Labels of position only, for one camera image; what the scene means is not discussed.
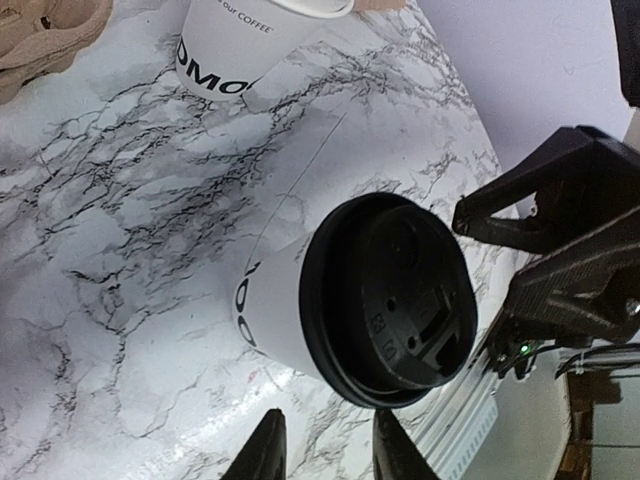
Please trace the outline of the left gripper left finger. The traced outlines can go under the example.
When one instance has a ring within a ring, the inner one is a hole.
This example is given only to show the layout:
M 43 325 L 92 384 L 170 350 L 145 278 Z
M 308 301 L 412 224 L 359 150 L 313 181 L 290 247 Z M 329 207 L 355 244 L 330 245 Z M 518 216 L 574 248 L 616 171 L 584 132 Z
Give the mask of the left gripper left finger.
M 286 478 L 286 419 L 280 409 L 263 416 L 227 470 L 228 479 Z

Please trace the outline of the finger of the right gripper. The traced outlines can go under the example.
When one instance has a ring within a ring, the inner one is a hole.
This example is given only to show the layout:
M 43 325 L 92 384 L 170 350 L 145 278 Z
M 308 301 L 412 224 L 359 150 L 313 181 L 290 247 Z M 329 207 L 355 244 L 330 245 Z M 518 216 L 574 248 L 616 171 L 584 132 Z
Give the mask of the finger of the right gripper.
M 505 325 L 518 340 L 629 341 L 639 315 L 639 208 L 520 270 L 504 302 Z
M 545 255 L 639 205 L 639 151 L 586 125 L 561 127 L 457 202 L 452 229 Z

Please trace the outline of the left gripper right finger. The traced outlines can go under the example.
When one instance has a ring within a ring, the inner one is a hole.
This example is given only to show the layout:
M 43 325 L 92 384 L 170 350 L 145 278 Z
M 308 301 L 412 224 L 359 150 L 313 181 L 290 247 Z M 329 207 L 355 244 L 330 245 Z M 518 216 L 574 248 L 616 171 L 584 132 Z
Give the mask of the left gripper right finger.
M 377 410 L 373 423 L 375 480 L 439 480 L 391 410 Z

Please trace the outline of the cardboard cup carrier tray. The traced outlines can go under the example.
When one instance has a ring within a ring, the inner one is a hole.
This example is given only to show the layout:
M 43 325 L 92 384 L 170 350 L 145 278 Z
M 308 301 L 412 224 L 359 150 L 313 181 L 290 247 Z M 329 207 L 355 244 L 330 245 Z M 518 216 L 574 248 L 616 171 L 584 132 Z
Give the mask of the cardboard cup carrier tray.
M 37 77 L 68 69 L 101 35 L 112 9 L 111 1 L 3 1 L 1 102 Z

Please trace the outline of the white paper coffee cup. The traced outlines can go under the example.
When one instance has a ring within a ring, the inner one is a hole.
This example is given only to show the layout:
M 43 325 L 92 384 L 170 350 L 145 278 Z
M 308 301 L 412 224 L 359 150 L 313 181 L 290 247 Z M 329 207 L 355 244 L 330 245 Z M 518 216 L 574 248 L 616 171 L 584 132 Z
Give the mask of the white paper coffee cup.
M 236 328 L 255 352 L 318 380 L 299 300 L 303 267 L 320 223 L 350 196 L 340 164 L 317 151 L 276 201 L 233 297 Z

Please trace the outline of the aluminium front rail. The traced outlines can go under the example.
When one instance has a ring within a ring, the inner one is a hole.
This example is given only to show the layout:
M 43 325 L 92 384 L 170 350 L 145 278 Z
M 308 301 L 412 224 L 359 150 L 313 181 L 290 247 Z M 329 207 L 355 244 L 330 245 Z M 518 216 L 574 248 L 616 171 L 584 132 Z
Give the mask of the aluminium front rail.
M 460 479 L 498 416 L 500 386 L 481 345 L 454 380 L 395 412 L 427 464 L 442 479 Z

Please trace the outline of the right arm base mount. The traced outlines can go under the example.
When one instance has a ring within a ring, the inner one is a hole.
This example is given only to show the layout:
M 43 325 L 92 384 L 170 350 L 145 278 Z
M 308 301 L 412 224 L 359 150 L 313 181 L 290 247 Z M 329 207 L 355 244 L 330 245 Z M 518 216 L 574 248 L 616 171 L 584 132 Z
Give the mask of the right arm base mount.
M 544 340 L 523 340 L 513 332 L 497 336 L 491 345 L 491 370 L 504 379 L 513 373 L 517 380 L 523 380 L 531 370 L 538 351 L 545 345 Z

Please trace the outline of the black plastic cup lid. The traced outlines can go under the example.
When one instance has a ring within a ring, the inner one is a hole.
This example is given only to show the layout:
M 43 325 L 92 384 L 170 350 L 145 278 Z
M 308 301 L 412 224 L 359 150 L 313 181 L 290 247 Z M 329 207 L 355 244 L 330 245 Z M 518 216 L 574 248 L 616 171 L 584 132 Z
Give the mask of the black plastic cup lid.
M 453 380 L 478 327 L 449 228 L 384 192 L 346 201 L 323 220 L 304 256 L 298 305 L 321 377 L 369 409 L 412 405 Z

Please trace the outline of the stacked white paper cups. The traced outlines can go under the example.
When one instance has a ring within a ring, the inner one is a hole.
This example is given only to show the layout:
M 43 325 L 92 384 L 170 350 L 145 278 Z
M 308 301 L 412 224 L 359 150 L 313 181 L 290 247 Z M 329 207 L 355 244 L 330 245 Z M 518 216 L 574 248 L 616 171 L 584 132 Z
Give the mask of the stacked white paper cups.
M 352 1 L 200 0 L 190 4 L 176 50 L 183 86 L 211 101 L 251 89 Z

